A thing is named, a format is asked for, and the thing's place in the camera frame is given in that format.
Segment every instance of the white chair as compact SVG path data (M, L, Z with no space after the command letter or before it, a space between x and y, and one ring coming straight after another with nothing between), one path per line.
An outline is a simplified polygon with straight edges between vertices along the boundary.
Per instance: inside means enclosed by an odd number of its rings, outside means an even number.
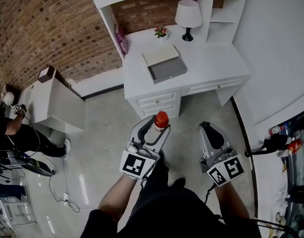
M0 210L10 228L27 227L36 224L35 221L31 221L33 213L29 202L10 202L10 200L14 200L14 198L0 198Z

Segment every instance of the white desk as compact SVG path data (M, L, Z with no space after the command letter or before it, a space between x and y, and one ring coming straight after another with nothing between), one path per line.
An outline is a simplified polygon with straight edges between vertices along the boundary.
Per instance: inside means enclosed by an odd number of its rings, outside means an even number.
M23 90L18 103L25 104L26 116L32 123L42 124L66 134L85 128L85 103L54 76L45 83L34 82Z
M224 105L243 84L250 72L232 44L206 45L194 34L194 40L182 39L184 29L169 26L169 38L184 61L187 72L170 80L154 84L142 57L143 52L157 49L162 43L154 30L127 35L129 52L123 61L124 94L141 118L166 111L170 117L179 116L181 96L217 90Z

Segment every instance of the person's arm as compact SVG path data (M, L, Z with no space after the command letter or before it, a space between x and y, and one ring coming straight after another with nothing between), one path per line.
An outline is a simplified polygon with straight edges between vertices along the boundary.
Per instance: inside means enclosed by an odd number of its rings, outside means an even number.
M15 135L21 128L23 119L24 115L18 113L14 120L8 121L6 125L5 135Z
M221 187L215 187L215 190L221 214L226 223L231 222L233 217L249 218L249 212L230 182Z
M102 198L98 209L109 215L115 223L121 219L137 180L122 175Z

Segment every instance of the lamp shade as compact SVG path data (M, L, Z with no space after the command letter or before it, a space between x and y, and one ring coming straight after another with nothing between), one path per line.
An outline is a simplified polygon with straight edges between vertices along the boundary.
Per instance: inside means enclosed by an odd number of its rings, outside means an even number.
M175 22L183 27L194 28L202 25L199 4L194 0L181 0L178 3Z

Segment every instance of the brick wall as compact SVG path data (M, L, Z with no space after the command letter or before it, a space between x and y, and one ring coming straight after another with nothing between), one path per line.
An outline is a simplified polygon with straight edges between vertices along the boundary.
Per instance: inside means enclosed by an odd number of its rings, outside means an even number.
M180 0L125 0L111 5L116 21L125 34L159 25L175 25Z
M0 91L48 65L79 81L122 65L92 0L0 0Z

